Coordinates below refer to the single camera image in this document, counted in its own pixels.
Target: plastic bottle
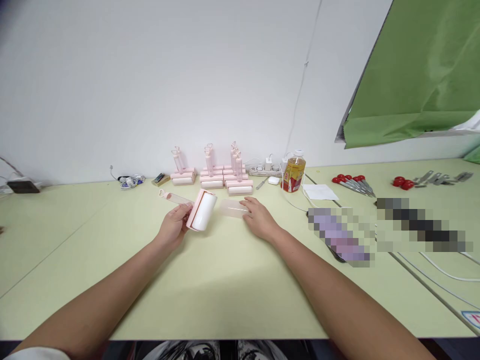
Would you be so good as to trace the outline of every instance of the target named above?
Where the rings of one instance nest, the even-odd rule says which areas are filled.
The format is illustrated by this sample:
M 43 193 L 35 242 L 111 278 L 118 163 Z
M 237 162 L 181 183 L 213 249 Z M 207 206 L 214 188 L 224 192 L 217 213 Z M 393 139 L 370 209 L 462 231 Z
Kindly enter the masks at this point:
M 288 163 L 283 174 L 283 181 L 281 187 L 288 193 L 294 193 L 300 189 L 302 178 L 305 172 L 305 165 L 307 162 L 303 158 L 303 150 L 295 150 L 293 156 L 288 159 Z

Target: white wall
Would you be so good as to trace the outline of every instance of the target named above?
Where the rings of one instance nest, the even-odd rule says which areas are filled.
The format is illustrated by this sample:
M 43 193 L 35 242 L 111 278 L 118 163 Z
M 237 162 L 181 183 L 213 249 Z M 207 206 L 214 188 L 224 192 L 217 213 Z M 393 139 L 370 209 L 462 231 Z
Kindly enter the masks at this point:
M 476 136 L 343 150 L 334 139 L 391 0 L 323 0 L 291 149 L 310 166 L 458 157 Z M 52 183 L 280 158 L 317 0 L 11 1 L 0 28 L 0 155 Z M 0 175 L 10 171 L 0 165 Z

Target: sticker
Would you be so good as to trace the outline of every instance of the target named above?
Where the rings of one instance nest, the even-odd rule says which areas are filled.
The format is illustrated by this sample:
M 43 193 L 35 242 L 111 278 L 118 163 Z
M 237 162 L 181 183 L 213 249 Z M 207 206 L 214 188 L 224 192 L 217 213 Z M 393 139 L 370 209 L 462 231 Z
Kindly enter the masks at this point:
M 480 329 L 480 311 L 462 311 L 461 314 L 467 319 L 473 326 Z

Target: hand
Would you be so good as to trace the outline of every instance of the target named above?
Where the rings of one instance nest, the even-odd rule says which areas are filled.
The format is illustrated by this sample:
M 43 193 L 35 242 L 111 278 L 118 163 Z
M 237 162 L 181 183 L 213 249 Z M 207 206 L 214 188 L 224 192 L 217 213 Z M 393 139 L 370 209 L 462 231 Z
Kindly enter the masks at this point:
M 282 231 L 267 208 L 256 198 L 246 196 L 245 201 L 240 201 L 240 204 L 246 206 L 250 211 L 243 215 L 243 220 L 245 220 L 251 232 L 259 238 L 271 243 L 275 236 Z
M 176 249 L 188 231 L 187 220 L 191 211 L 191 203 L 181 204 L 165 215 L 155 240 Z

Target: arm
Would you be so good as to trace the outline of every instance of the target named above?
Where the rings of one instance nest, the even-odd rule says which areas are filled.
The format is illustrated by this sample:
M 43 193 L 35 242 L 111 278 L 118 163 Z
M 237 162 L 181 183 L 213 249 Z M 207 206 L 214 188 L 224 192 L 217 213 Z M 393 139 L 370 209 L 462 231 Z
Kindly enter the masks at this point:
M 105 342 L 159 266 L 180 245 L 192 207 L 177 206 L 156 237 L 130 260 L 50 316 L 12 352 L 54 348 L 86 358 Z
M 397 319 L 336 268 L 277 225 L 246 197 L 250 230 L 269 242 L 300 283 L 321 325 L 348 359 L 434 359 Z

